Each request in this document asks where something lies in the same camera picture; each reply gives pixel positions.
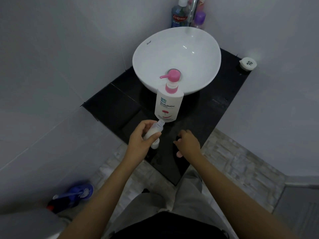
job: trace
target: sink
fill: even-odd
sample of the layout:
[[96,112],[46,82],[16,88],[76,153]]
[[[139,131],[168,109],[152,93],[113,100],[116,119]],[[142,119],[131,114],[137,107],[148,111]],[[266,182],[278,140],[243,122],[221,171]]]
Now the sink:
[[217,75],[221,54],[217,41],[207,32],[192,27],[163,30],[142,42],[133,55],[133,68],[152,92],[166,84],[160,76],[170,69],[181,72],[179,88],[185,95],[207,86]]

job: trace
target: left hand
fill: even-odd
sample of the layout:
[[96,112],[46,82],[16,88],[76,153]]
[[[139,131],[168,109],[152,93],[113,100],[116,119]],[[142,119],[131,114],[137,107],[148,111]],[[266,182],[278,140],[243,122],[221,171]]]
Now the left hand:
[[144,120],[135,128],[130,136],[129,145],[123,158],[123,162],[128,162],[128,164],[134,166],[134,168],[142,162],[152,143],[162,134],[161,132],[157,132],[150,136],[146,141],[143,140],[142,134],[146,133],[156,122],[157,121],[154,120]]

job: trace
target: black shirt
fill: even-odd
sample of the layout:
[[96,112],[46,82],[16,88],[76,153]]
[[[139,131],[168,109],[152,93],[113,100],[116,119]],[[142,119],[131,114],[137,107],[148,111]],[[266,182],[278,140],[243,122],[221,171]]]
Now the black shirt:
[[115,233],[118,238],[216,238],[227,239],[217,227],[170,212],[160,212]]

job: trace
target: colgate logo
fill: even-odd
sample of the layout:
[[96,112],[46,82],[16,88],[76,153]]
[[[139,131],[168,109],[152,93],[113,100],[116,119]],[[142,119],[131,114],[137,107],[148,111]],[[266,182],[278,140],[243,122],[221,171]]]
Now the colgate logo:
[[177,22],[182,22],[182,21],[185,21],[187,19],[187,17],[180,17],[180,16],[176,16],[176,15],[174,15],[173,18]]

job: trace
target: hand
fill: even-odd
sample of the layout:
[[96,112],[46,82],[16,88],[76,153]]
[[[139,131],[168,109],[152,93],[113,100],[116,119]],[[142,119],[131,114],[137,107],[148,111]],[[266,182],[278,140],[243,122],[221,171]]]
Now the hand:
[[129,145],[127,147],[123,162],[136,168],[145,158],[148,149],[160,136],[161,132],[157,132],[150,136],[146,141],[143,140],[142,134],[146,133],[151,126],[156,123],[154,120],[141,121],[130,136]]
[[178,136],[181,138],[173,141],[173,143],[187,161],[191,163],[193,159],[201,155],[199,141],[190,130],[181,130]]

